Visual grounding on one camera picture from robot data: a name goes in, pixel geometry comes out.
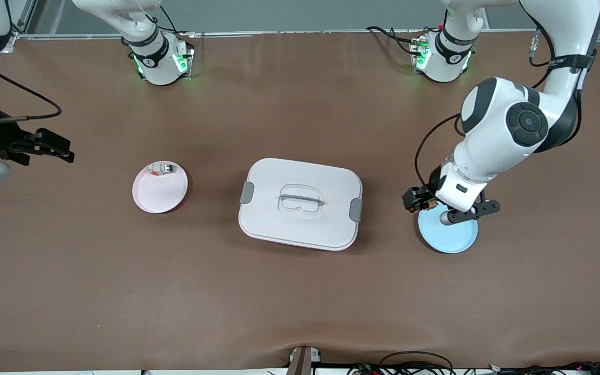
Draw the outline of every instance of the brown tabletop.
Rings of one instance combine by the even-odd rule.
[[[583,130],[491,183],[502,211],[471,249],[431,251],[400,198],[418,184],[419,141],[475,84],[542,76],[530,37],[484,33],[445,84],[373,35],[207,39],[191,81],[168,87],[136,78],[117,40],[18,41],[0,71],[64,108],[21,125],[69,138],[76,163],[32,157],[0,181],[0,371],[280,366],[300,344],[324,361],[403,349],[457,366],[600,361],[600,45]],[[0,109],[50,111],[1,80]],[[424,173],[459,140],[452,124],[433,135]],[[241,232],[243,181],[264,157],[357,173],[355,244],[321,252]],[[164,215],[131,197],[157,160],[193,180]]]

